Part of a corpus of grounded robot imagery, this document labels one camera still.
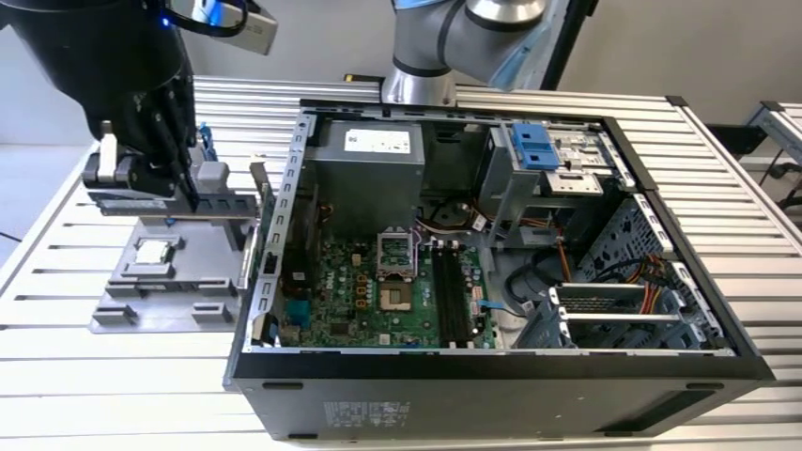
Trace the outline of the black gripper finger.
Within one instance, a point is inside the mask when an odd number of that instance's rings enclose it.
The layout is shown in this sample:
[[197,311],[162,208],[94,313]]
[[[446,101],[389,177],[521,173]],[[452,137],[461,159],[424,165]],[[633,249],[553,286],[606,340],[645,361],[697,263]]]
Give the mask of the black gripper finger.
[[166,186],[162,194],[178,202],[177,210],[195,212],[197,188],[191,177],[191,148],[197,142],[193,79],[173,79],[141,100],[151,172]]

